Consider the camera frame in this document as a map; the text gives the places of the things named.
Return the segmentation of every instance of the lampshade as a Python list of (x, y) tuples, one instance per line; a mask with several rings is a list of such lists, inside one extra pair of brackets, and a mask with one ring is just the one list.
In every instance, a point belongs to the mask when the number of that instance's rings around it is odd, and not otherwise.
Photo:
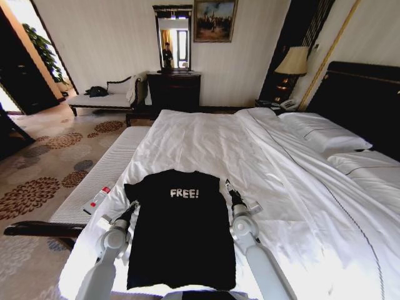
[(305, 75), (307, 73), (308, 47), (290, 47), (289, 52), (275, 72), (281, 74)]

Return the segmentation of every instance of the green leaves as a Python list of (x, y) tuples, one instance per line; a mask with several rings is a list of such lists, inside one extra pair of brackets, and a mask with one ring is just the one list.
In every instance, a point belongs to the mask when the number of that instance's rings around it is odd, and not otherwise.
[(28, 24), (22, 24), (25, 29), (29, 39), (31, 40), (36, 51), (39, 53), (44, 65), (47, 70), (49, 70), (51, 77), (56, 83), (68, 84), (64, 81), (63, 75), (61, 74), (61, 69), (56, 65), (56, 60), (54, 59), (54, 53), (48, 48), (51, 43), (44, 37), (36, 33), (36, 29), (29, 26)]

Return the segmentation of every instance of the dark wooden dresser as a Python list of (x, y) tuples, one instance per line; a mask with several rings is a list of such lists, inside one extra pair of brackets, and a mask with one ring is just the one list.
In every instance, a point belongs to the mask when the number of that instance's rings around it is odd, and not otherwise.
[(198, 72), (149, 72), (152, 106), (155, 110), (195, 112), (200, 105), (201, 74)]
[(9, 19), (0, 9), (0, 84), (24, 114), (59, 104)]

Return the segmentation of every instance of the mirror frame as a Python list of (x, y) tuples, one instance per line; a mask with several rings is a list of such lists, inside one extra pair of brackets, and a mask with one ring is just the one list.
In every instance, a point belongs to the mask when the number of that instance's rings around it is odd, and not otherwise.
[[(156, 31), (157, 31), (157, 44), (158, 53), (160, 59), (160, 68), (162, 72), (179, 72), (179, 71), (191, 71), (192, 70), (192, 11), (193, 5), (153, 5), (154, 15), (156, 17)], [(188, 18), (187, 30), (189, 31), (189, 42), (187, 44), (187, 51), (189, 53), (189, 65), (188, 67), (175, 67), (172, 69), (167, 69), (163, 67), (163, 55), (161, 54), (161, 33), (158, 24), (158, 18), (168, 18), (171, 12), (174, 11), (177, 18), (179, 16), (185, 16)]]

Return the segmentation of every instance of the table lamp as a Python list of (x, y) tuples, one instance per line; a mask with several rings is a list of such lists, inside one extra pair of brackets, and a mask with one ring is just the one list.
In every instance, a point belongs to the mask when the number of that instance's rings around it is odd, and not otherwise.
[(276, 87), (281, 92), (278, 97), (275, 97), (276, 102), (285, 101), (289, 98), (291, 94), (291, 87), (289, 78), (290, 76), (304, 76), (307, 73), (307, 56), (308, 47), (307, 46), (297, 46), (290, 47), (285, 58), (280, 63), (280, 65), (275, 69), (275, 73), (288, 75), (282, 80), (281, 84)]

